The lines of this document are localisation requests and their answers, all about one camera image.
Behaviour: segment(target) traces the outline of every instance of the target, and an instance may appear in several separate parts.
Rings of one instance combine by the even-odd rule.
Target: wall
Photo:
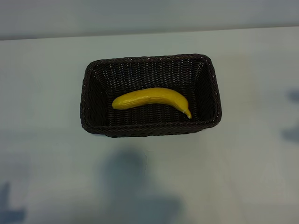
[[[0,40],[299,25],[296,0],[0,1]]]

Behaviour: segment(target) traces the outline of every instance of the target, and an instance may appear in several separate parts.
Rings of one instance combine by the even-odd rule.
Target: black wicker basket
[[[192,119],[162,104],[112,108],[116,97],[151,87],[184,95]],[[198,54],[92,62],[83,80],[80,117],[86,131],[109,137],[187,134],[214,127],[221,119],[221,104],[212,62]]]

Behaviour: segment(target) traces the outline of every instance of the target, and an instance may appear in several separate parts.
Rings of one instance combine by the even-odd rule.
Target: rectangular basket
[[[162,104],[112,108],[116,97],[151,87],[184,95],[192,119]],[[80,117],[86,131],[109,137],[187,134],[214,127],[221,119],[221,103],[212,62],[198,54],[92,62],[83,80]]]

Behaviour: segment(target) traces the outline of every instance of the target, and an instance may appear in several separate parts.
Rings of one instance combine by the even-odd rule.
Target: white table
[[[81,127],[82,80],[91,61],[189,53],[206,54],[215,66],[218,126],[118,139]],[[112,198],[104,166],[133,146],[147,157],[138,198],[157,199],[140,208],[145,216],[179,217],[182,224],[297,224],[299,144],[296,133],[282,132],[298,123],[299,104],[288,97],[298,88],[299,27],[1,41],[0,184],[10,183],[9,209],[25,208],[26,224],[103,223]],[[120,216],[114,210],[110,216]]]

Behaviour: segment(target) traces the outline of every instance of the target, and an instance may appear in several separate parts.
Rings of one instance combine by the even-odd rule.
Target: woven pattern
[[[184,95],[192,119],[161,104],[112,108],[116,97],[151,87]],[[213,127],[220,122],[221,104],[212,62],[198,54],[92,62],[83,80],[80,117],[86,131],[109,137],[186,134]]]

